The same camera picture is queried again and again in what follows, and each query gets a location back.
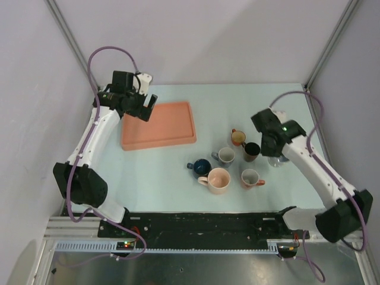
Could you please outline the clear glass mug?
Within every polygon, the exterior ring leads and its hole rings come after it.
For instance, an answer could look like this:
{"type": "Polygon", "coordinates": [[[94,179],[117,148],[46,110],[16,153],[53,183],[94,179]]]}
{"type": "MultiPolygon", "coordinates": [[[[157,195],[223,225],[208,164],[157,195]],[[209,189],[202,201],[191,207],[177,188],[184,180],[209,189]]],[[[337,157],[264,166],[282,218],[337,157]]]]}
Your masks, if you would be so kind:
{"type": "Polygon", "coordinates": [[[288,163],[290,160],[284,156],[280,157],[268,157],[268,163],[272,167],[282,167],[284,164],[288,163]]]}

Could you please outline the brown mug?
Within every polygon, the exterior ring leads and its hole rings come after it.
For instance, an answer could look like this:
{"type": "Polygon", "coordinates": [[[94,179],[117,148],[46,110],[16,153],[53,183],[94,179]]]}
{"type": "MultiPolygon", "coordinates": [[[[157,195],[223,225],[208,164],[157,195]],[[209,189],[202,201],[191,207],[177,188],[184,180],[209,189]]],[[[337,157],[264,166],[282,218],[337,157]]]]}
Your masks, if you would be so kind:
{"type": "Polygon", "coordinates": [[[242,143],[243,147],[243,159],[246,162],[254,161],[260,154],[261,149],[255,142],[242,143]]]}

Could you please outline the orange mug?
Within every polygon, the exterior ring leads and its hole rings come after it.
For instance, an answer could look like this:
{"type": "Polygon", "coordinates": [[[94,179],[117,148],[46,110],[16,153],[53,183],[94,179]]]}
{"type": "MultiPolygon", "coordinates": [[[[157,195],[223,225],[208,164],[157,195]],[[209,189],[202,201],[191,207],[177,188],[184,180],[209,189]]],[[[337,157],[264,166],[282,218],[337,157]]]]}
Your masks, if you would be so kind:
{"type": "Polygon", "coordinates": [[[232,129],[231,141],[234,146],[240,146],[246,140],[246,135],[241,130],[232,129]]]}

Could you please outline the small pink mug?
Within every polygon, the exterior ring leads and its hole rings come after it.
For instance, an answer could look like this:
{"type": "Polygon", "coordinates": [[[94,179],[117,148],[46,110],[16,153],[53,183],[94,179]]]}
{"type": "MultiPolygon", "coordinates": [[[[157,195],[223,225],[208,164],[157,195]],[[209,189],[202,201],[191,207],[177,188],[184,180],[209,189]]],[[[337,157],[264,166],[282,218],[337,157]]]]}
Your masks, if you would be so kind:
{"type": "Polygon", "coordinates": [[[254,169],[245,169],[241,173],[240,180],[243,189],[265,185],[265,180],[260,179],[259,173],[254,169]]]}

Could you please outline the grey blue mug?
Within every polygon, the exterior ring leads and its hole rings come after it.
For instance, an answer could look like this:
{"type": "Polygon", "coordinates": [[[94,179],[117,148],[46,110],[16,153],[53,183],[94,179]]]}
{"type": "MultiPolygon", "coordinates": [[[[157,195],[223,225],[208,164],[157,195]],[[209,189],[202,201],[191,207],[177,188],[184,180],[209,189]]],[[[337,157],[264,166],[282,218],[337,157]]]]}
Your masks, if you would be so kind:
{"type": "Polygon", "coordinates": [[[218,152],[213,151],[211,156],[223,168],[228,168],[235,160],[235,152],[230,147],[223,147],[218,152]]]}

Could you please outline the large peach mug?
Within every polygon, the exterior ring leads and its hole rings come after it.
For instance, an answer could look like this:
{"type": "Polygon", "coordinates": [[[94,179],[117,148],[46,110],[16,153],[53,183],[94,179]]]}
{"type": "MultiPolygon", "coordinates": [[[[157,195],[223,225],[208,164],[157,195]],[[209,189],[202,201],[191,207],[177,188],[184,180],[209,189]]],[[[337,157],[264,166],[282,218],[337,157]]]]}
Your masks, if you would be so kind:
{"type": "Polygon", "coordinates": [[[227,192],[231,177],[226,169],[218,167],[211,170],[207,177],[199,177],[197,181],[206,186],[212,194],[222,195],[227,192]]]}

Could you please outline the dark blue mug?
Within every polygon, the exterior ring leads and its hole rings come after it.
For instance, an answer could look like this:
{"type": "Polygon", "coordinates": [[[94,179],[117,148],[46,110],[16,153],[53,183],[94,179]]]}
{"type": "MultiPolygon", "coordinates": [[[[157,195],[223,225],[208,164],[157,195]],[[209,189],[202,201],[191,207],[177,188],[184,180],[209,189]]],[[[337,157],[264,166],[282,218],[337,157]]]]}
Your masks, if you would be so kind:
{"type": "Polygon", "coordinates": [[[212,170],[211,163],[207,159],[198,159],[193,163],[187,163],[186,168],[192,171],[195,179],[207,177],[212,170]]]}

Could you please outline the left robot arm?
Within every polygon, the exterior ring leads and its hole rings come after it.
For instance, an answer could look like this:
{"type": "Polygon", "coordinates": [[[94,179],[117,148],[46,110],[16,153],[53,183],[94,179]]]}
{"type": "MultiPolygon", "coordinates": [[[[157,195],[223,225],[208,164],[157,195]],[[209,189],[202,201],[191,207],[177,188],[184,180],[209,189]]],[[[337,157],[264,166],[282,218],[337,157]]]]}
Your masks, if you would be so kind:
{"type": "Polygon", "coordinates": [[[95,95],[89,123],[75,150],[66,162],[53,167],[66,205],[83,205],[112,221],[110,228],[119,237],[131,232],[132,223],[124,217],[125,207],[109,195],[108,185],[96,169],[112,131],[124,115],[149,121],[157,101],[156,95],[146,99],[152,80],[146,73],[114,71],[112,82],[95,95]]]}

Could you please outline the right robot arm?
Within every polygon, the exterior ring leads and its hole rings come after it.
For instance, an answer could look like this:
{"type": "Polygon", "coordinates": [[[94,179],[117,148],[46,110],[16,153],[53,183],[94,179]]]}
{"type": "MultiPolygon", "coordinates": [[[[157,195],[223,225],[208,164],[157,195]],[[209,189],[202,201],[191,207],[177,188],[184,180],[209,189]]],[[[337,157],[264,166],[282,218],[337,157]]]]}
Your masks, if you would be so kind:
{"type": "Polygon", "coordinates": [[[281,121],[270,108],[258,112],[251,120],[262,134],[261,154],[290,160],[316,190],[326,210],[315,216],[315,224],[327,241],[343,240],[368,222],[373,203],[371,193],[366,189],[358,191],[343,179],[318,154],[296,121],[281,121]]]}

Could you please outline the salmon plastic tray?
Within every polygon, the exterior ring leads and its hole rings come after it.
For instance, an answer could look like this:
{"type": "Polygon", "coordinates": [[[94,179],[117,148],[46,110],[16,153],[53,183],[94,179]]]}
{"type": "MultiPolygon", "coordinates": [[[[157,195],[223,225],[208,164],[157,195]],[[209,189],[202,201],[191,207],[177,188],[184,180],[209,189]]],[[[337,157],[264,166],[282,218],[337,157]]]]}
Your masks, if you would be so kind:
{"type": "Polygon", "coordinates": [[[121,147],[125,151],[193,144],[196,141],[189,102],[157,104],[147,122],[129,115],[122,119],[121,147]]]}

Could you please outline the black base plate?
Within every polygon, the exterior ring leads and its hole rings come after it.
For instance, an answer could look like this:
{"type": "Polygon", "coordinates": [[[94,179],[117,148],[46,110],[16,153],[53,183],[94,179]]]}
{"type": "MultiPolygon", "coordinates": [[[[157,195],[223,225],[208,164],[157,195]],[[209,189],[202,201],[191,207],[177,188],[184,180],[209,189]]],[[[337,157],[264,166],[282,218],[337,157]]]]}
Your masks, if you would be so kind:
{"type": "Polygon", "coordinates": [[[128,213],[121,225],[138,229],[148,248],[264,249],[270,239],[308,238],[285,224],[284,210],[251,213],[128,213]]]}

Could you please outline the left aluminium frame post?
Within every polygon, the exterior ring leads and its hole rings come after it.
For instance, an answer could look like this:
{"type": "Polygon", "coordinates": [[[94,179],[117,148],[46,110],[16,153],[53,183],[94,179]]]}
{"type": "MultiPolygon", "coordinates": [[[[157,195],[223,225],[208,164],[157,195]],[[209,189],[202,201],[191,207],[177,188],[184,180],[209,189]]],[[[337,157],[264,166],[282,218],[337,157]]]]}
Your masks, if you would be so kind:
{"type": "Polygon", "coordinates": [[[95,86],[97,87],[98,85],[97,85],[96,79],[91,72],[88,74],[88,70],[87,70],[88,60],[85,58],[71,28],[69,27],[58,5],[58,2],[55,0],[44,0],[44,3],[46,4],[48,10],[50,11],[56,25],[58,26],[58,29],[61,31],[63,38],[65,39],[68,47],[73,53],[74,58],[76,59],[79,67],[81,68],[82,72],[85,74],[87,82],[90,84],[90,90],[94,94],[94,88],[92,87],[91,83],[95,84],[95,86]]]}

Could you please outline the aluminium frame post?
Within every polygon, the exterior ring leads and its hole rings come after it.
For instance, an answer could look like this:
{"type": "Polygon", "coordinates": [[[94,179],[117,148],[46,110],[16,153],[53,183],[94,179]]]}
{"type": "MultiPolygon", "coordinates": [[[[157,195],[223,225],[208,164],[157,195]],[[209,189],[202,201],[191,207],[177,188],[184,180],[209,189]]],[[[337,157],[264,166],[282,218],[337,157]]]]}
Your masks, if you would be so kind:
{"type": "Polygon", "coordinates": [[[95,86],[97,87],[98,85],[97,85],[96,79],[91,72],[88,74],[88,70],[87,70],[88,60],[85,58],[71,28],[69,27],[58,5],[58,2],[55,0],[44,0],[44,3],[46,4],[48,10],[50,11],[56,25],[58,26],[58,29],[61,31],[63,38],[65,39],[68,47],[73,53],[74,58],[76,59],[79,67],[81,68],[82,72],[85,74],[87,82],[90,84],[90,90],[94,94],[94,88],[92,87],[91,83],[95,84],[95,86]]]}
{"type": "Polygon", "coordinates": [[[362,1],[360,0],[350,0],[347,3],[330,37],[328,38],[327,43],[325,44],[320,56],[318,57],[316,64],[312,68],[311,73],[309,74],[303,85],[304,90],[308,91],[311,89],[313,83],[323,70],[325,64],[327,63],[334,49],[338,45],[340,39],[342,38],[345,30],[347,29],[349,23],[351,22],[361,3],[362,1]]]}

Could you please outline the aluminium front rail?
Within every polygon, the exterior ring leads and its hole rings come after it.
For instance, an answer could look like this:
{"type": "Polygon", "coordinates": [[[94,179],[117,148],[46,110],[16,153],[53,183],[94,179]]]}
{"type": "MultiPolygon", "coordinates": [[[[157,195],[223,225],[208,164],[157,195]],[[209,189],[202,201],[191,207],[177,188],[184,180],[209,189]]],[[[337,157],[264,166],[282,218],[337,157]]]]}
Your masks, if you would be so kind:
{"type": "MultiPolygon", "coordinates": [[[[97,237],[100,222],[98,217],[84,217],[74,223],[69,217],[51,217],[47,223],[43,238],[45,240],[99,240],[97,237]]],[[[316,230],[309,230],[310,241],[327,242],[316,230]]],[[[347,242],[363,242],[362,234],[356,231],[345,237],[347,242]]]]}

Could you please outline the right aluminium frame post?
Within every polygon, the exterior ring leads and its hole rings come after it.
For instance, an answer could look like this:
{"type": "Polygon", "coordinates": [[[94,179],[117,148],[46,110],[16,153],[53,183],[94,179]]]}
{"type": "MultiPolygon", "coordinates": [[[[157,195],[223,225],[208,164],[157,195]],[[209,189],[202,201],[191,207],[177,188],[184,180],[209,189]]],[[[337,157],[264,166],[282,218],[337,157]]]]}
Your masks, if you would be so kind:
{"type": "Polygon", "coordinates": [[[327,43],[325,44],[320,56],[318,57],[316,64],[312,68],[311,73],[309,74],[303,85],[304,90],[308,91],[311,89],[313,83],[323,70],[325,64],[327,63],[334,49],[338,45],[340,39],[342,38],[345,30],[347,29],[349,23],[351,22],[361,3],[362,1],[360,0],[350,0],[347,3],[330,37],[328,38],[327,43]]]}

